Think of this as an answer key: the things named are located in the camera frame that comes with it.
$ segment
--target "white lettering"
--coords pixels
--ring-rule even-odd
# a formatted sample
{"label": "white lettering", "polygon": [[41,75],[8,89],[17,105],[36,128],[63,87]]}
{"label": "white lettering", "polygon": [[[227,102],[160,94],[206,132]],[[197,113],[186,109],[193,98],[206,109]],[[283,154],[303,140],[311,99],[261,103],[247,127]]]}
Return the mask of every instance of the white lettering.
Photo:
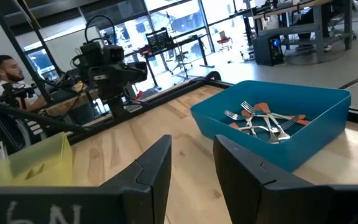
{"label": "white lettering", "polygon": [[[12,220],[13,211],[17,206],[17,202],[11,202],[7,210],[6,223],[7,224],[34,224],[30,220]],[[81,221],[81,206],[73,205],[73,224],[80,224]],[[56,205],[52,205],[50,208],[49,224],[68,224],[66,221],[62,209]]]}

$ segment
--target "desk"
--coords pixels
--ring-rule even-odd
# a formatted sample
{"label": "desk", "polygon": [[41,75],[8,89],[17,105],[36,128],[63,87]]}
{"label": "desk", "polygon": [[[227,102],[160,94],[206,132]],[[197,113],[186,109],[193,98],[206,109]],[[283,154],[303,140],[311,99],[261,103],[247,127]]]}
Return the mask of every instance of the desk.
{"label": "desk", "polygon": [[172,47],[169,47],[169,48],[166,48],[166,49],[163,49],[163,50],[159,50],[159,51],[156,51],[156,52],[145,54],[144,58],[146,59],[146,63],[147,63],[147,66],[149,68],[149,72],[152,75],[154,86],[156,86],[159,90],[161,90],[161,88],[158,86],[158,83],[157,83],[157,81],[155,79],[155,75],[154,75],[153,70],[152,70],[152,68],[150,66],[149,58],[154,57],[154,56],[159,55],[159,54],[162,54],[162,53],[167,52],[169,50],[174,50],[177,47],[181,47],[181,46],[183,46],[185,44],[189,44],[189,43],[191,43],[193,41],[196,41],[196,40],[198,41],[198,43],[200,45],[201,54],[202,54],[203,60],[204,60],[204,65],[200,65],[200,66],[213,68],[214,66],[208,65],[208,62],[206,61],[205,51],[204,51],[204,47],[203,47],[204,45],[203,45],[203,41],[201,40],[206,35],[207,34],[197,35],[196,37],[192,36],[192,37],[189,37],[189,38],[187,38],[185,40],[182,40],[182,41],[174,44]]}
{"label": "desk", "polygon": [[[97,90],[90,90],[89,94],[91,95],[91,98],[93,100],[96,100],[99,98]],[[50,106],[46,109],[46,112],[50,116],[60,116],[60,115],[65,114],[71,107],[72,107],[72,109],[74,109],[74,108],[77,108],[79,106],[89,103],[89,99],[88,99],[86,93],[81,93],[80,98],[79,99],[77,99],[77,98],[78,98],[78,96],[75,96],[75,97],[65,100],[61,103]]]}
{"label": "desk", "polygon": [[[316,53],[317,53],[317,62],[323,62],[324,57],[324,46],[329,45],[333,42],[344,39],[345,40],[345,49],[349,50],[352,47],[352,3],[351,0],[343,0],[344,1],[344,25],[345,32],[340,37],[327,37],[323,38],[323,27],[321,26],[321,5],[331,2],[332,0],[314,0],[308,1],[303,4],[299,4],[298,6],[291,6],[283,9],[275,9],[272,11],[267,11],[263,14],[258,14],[252,16],[252,18],[256,21],[255,24],[260,24],[260,20],[265,18],[266,16],[274,16],[286,13],[288,11],[295,11],[298,9],[303,9],[305,7],[313,7],[313,15],[314,15],[314,24],[307,24],[304,26],[309,26],[312,32],[315,32],[315,40],[301,40],[301,41],[288,41],[284,42],[283,45],[300,45],[300,44],[315,44],[316,45]],[[285,33],[283,34],[296,34],[296,26],[287,27]]]}
{"label": "desk", "polygon": [[[215,173],[212,140],[191,106],[222,91],[205,85],[73,145],[74,182],[97,186],[116,175],[164,134],[172,135],[172,177],[165,224],[229,224]],[[314,155],[295,175],[314,184],[358,184],[358,124]]]}

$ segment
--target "white shirt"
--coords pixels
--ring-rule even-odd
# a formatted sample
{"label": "white shirt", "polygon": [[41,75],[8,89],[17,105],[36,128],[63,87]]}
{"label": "white shirt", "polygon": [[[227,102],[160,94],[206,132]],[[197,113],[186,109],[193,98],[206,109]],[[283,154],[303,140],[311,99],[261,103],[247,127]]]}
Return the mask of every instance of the white shirt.
{"label": "white shirt", "polygon": [[[4,94],[4,87],[2,87],[3,84],[7,83],[7,81],[0,81],[0,96],[2,96],[2,94]],[[23,81],[18,81],[17,83],[12,83],[12,86],[15,88],[30,88],[31,86]],[[25,99],[25,101],[27,102],[27,105],[31,105],[33,104],[35,101],[38,100],[38,96],[37,94],[33,94],[31,98],[28,97]]]}

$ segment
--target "window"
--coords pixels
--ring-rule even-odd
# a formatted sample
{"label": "window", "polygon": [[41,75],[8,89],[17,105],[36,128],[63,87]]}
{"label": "window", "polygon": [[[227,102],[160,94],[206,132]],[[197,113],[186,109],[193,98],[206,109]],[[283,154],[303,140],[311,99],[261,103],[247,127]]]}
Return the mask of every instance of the window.
{"label": "window", "polygon": [[44,49],[29,53],[27,56],[33,69],[37,71],[40,76],[48,78],[49,80],[55,80],[58,78],[57,73],[53,72],[55,67],[52,65],[52,62]]}
{"label": "window", "polygon": [[208,24],[234,14],[233,0],[203,0],[203,6]]}
{"label": "window", "polygon": [[[139,61],[145,62],[146,59],[144,57],[140,56],[140,54],[133,54],[131,56],[124,58],[125,63],[139,62]],[[154,58],[149,58],[149,63],[153,70],[153,73],[156,77],[158,76],[159,73],[165,72],[165,67],[163,65],[161,55],[158,55]],[[135,86],[136,86],[137,90],[142,90],[142,91],[146,91],[149,88],[153,88],[154,82],[153,82],[150,71],[147,72],[146,81],[136,83]]]}
{"label": "window", "polygon": [[[241,10],[241,9],[247,9],[247,4],[244,2],[244,0],[234,0],[235,4],[236,4],[236,8],[237,11]],[[250,6],[251,7],[255,7],[255,1],[250,1]]]}
{"label": "window", "polygon": [[[146,45],[146,34],[151,32],[149,20],[145,16],[124,22],[116,25],[117,44],[124,48],[125,54],[129,54]],[[109,35],[109,40],[113,42],[111,27],[101,30],[100,34]]]}
{"label": "window", "polygon": [[[199,31],[196,31],[196,32],[192,32],[192,33],[190,33],[190,34],[188,34],[186,36],[177,38],[177,39],[175,39],[175,42],[185,40],[185,39],[189,38],[192,35],[203,35],[203,34],[206,34],[205,29],[202,29],[202,30],[199,30]],[[209,55],[211,53],[211,47],[209,46],[208,37],[204,36],[203,38],[201,38],[201,41],[203,42],[205,55]],[[187,52],[187,54],[184,55],[186,57],[185,62],[192,62],[192,61],[195,61],[195,60],[200,59],[200,58],[203,57],[202,54],[201,54],[200,44],[198,43],[197,40],[195,40],[195,41],[193,41],[193,42],[191,42],[189,44],[183,45],[181,47],[181,51],[183,53]],[[173,52],[171,52],[171,53],[168,52],[167,54],[164,54],[165,59],[167,61],[172,60],[172,58],[174,56],[174,54],[172,54],[172,53]],[[167,65],[168,65],[169,68],[171,68],[171,63],[167,62]]]}
{"label": "window", "polygon": [[151,17],[155,30],[166,27],[172,37],[204,26],[197,0],[155,12]]}
{"label": "window", "polygon": [[[247,46],[246,26],[241,16],[215,24],[209,27],[209,31],[217,52],[227,45],[230,45],[234,49]],[[221,32],[224,32],[224,35],[230,37],[232,41],[219,44],[218,41],[222,39]]]}

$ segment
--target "silver fork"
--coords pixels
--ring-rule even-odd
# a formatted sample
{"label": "silver fork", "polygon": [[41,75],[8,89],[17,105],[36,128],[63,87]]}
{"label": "silver fork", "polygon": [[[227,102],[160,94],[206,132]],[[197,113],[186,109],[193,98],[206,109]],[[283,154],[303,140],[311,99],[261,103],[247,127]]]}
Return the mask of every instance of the silver fork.
{"label": "silver fork", "polygon": [[[251,106],[246,101],[242,102],[241,106],[243,108],[248,108],[249,112],[253,111],[253,113],[255,113],[257,111],[253,106]],[[264,113],[274,122],[274,124],[277,126],[278,130],[280,130],[280,134],[278,135],[278,140],[286,140],[291,137],[283,130],[283,128],[280,126],[280,124],[277,122],[277,120],[274,118],[274,116],[272,115],[272,113],[270,111],[264,111]]]}
{"label": "silver fork", "polygon": [[[293,126],[297,121],[299,120],[299,117],[298,116],[294,116],[291,120],[289,121],[286,121],[284,123],[281,124],[281,127],[284,129],[284,130],[287,130],[288,128],[290,128],[291,126]],[[246,127],[243,127],[243,128],[239,128],[241,131],[244,131],[244,130],[250,130],[250,129],[255,129],[255,128],[260,128],[260,129],[263,129],[265,131],[269,131],[269,129],[267,129],[265,126],[246,126]],[[277,129],[277,128],[272,128],[272,131],[274,133],[279,133],[280,131]]]}
{"label": "silver fork", "polygon": [[233,119],[233,120],[236,120],[236,121],[243,121],[245,120],[246,118],[249,118],[248,116],[243,116],[243,115],[238,115],[238,114],[235,114],[231,111],[228,111],[228,110],[225,110],[223,112],[226,116],[228,116],[229,118]]}
{"label": "silver fork", "polygon": [[[241,106],[247,110],[248,112],[255,114],[256,109],[253,106],[250,106],[247,102],[242,102]],[[270,133],[270,139],[268,140],[269,143],[279,143],[280,140],[276,137],[276,135],[274,134],[273,130],[272,130],[272,125],[270,124],[269,118],[264,117],[264,120],[267,124],[268,127],[268,131]]]}
{"label": "silver fork", "polygon": [[252,135],[253,135],[255,138],[257,138],[258,136],[256,135],[255,129],[252,128],[252,127],[253,127],[253,125],[252,125],[252,118],[254,118],[254,117],[251,116],[251,117],[248,119],[248,122],[247,122],[246,126],[249,126],[249,127],[251,128],[251,133],[252,133]]}
{"label": "silver fork", "polygon": [[[235,113],[233,113],[231,111],[228,111],[228,110],[225,110],[225,111],[224,111],[224,114],[226,114],[226,113],[230,114],[230,116],[228,116],[228,117],[230,117],[230,118],[235,117],[236,119],[239,119],[239,121],[250,117],[250,116],[244,116],[244,115],[235,114]],[[285,116],[285,115],[280,115],[280,114],[275,114],[275,113],[272,113],[272,115],[276,119],[286,119],[288,121],[291,120],[291,118],[292,118],[292,116]],[[264,115],[264,114],[253,114],[252,116],[253,117],[258,117],[258,118],[263,118],[263,117],[267,118],[268,117],[267,115]]]}

